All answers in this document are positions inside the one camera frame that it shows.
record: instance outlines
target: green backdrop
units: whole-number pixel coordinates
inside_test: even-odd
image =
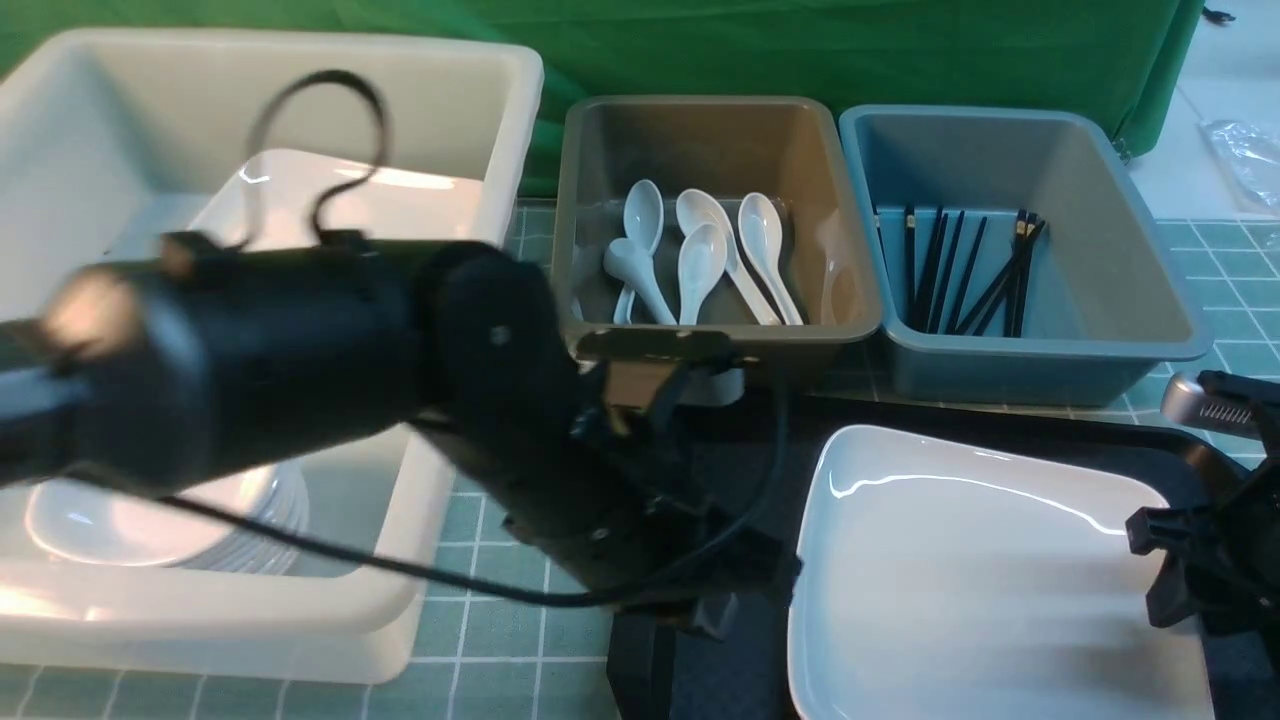
[[[547,86],[525,195],[552,195],[589,95],[804,95],[1052,108],[1155,146],[1203,0],[0,0],[0,73],[83,26],[216,26],[527,45]]]

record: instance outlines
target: black tray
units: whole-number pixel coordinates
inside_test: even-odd
[[[745,503],[769,457],[769,397],[753,392],[732,411],[681,413],[700,475],[726,505]],[[1126,475],[1175,507],[1220,497],[1245,475],[1238,462],[1180,430],[800,397],[791,410],[785,491],[758,524],[762,530],[795,546],[823,445],[837,429],[863,423]],[[1280,683],[1272,670],[1280,667],[1280,633],[1207,638],[1204,655],[1219,720],[1280,717]],[[742,598],[722,643],[678,635],[645,618],[618,616],[608,676],[622,720],[796,717],[786,680],[786,609],[760,597]]]

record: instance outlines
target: white plastic bin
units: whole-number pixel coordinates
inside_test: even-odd
[[[90,29],[0,85],[0,319],[40,311],[74,268],[186,228],[246,159],[280,88],[343,68],[375,83],[390,165],[480,179],[475,240],[506,236],[541,91],[538,54],[412,37]],[[364,160],[367,109],[317,87],[268,149]],[[376,219],[372,222],[376,232]],[[435,551],[453,468],[403,429],[303,460],[311,533],[397,557]],[[22,533],[26,487],[0,491]],[[0,662],[378,683],[407,664],[421,583],[305,559],[287,577],[55,564],[0,533]]]
[[[342,68],[378,86],[393,168],[483,179],[476,240],[500,242],[532,135],[541,59],[527,47],[378,35],[79,29],[0,85],[0,316],[28,315],[73,266],[183,228],[246,160],[289,82]],[[268,147],[372,155],[362,101],[316,87]]]

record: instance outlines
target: black chopstick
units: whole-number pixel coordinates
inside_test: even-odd
[[[942,261],[942,241],[946,240],[947,215],[942,206],[933,214],[933,228],[929,232],[929,249],[924,255],[924,272],[920,273],[920,288],[915,296],[915,318],[911,327],[925,332],[929,315],[933,311],[933,288],[938,284],[938,263]]]
[[[904,222],[906,223],[906,256],[902,259],[902,270],[906,273],[906,307],[902,310],[902,319],[910,327],[915,306],[915,205],[906,206]]]
[[[974,332],[973,332],[974,336],[980,336],[982,333],[987,332],[987,327],[991,325],[991,320],[992,320],[992,318],[996,316],[996,310],[1000,309],[1000,302],[1001,302],[1000,300],[995,300],[995,301],[992,301],[992,300],[995,297],[997,297],[998,295],[1004,293],[1005,290],[1009,287],[1009,283],[1012,279],[1015,268],[1018,268],[1018,265],[1020,265],[1023,263],[1023,260],[1025,259],[1025,256],[1029,255],[1032,252],[1032,250],[1036,247],[1036,240],[1039,237],[1039,233],[1043,229],[1044,229],[1044,224],[1041,223],[1039,225],[1037,225],[1032,231],[1032,234],[1019,247],[1015,249],[1014,255],[1009,259],[1007,263],[1005,263],[1005,268],[1000,272],[1000,275],[996,277],[996,279],[991,283],[992,287],[987,288],[987,293],[991,293],[992,297],[987,297],[987,293],[983,293],[983,297],[987,299],[987,302],[989,302],[991,306],[987,309],[987,314],[982,316],[982,322],[979,322],[978,327],[974,329]],[[978,306],[975,306],[974,310],[977,311],[978,307],[982,306],[982,304],[983,304],[983,300],[979,299],[978,300]],[[961,327],[960,333],[961,334],[964,334],[964,331],[968,329],[969,320],[972,319],[972,315],[973,314],[970,313],[970,318],[965,318],[965,322],[960,323],[960,327]]]
[[[1044,220],[1039,218],[1036,213],[1032,213],[1027,218],[1027,224],[1032,227],[1030,233],[1028,233],[1028,241],[1030,241],[1030,234],[1034,233],[1039,237],[1044,232]],[[1023,337],[1023,320],[1027,316],[1027,293],[1030,290],[1032,282],[1032,256],[1034,250],[1027,252],[1027,259],[1023,260],[1023,265],[1018,273],[1018,293],[1014,296],[1014,337]]]
[[[946,219],[942,222],[943,229],[946,229]],[[929,332],[938,332],[938,327],[942,324],[942,310],[947,304],[947,286],[951,284],[951,270],[955,269],[956,264],[956,250],[960,247],[960,228],[964,227],[964,210],[956,215],[956,228],[951,233],[951,249],[947,250],[947,260],[942,264],[942,281],[938,283],[937,297],[933,300],[933,313],[929,314]]]
[[[879,229],[879,208],[876,206],[876,201],[872,200],[872,218],[876,219],[876,237],[881,241],[881,255],[884,254],[884,233]]]
[[[1014,222],[1014,240],[1009,245],[1009,252],[1012,255],[1023,245],[1023,240],[1027,238],[1027,210],[1018,211],[1018,219]],[[1016,305],[1015,297],[1018,296],[1018,277],[1023,273],[1023,264],[1018,263],[1014,266],[1014,274],[1009,283],[1005,286],[1005,337],[1014,337],[1014,305]]]
[[[951,318],[947,319],[947,334],[956,334],[956,328],[960,325],[960,310],[964,307],[964,296],[969,293],[969,281],[973,278],[973,266],[978,261],[978,249],[982,247],[982,236],[986,232],[987,218],[983,218],[978,223],[978,234],[973,238],[973,249],[969,250],[969,260],[964,265],[964,274],[960,275],[960,290],[956,291],[956,302],[951,306]]]

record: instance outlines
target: plastic bag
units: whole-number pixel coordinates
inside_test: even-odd
[[[1201,124],[1245,205],[1280,215],[1280,126],[1215,120]]]

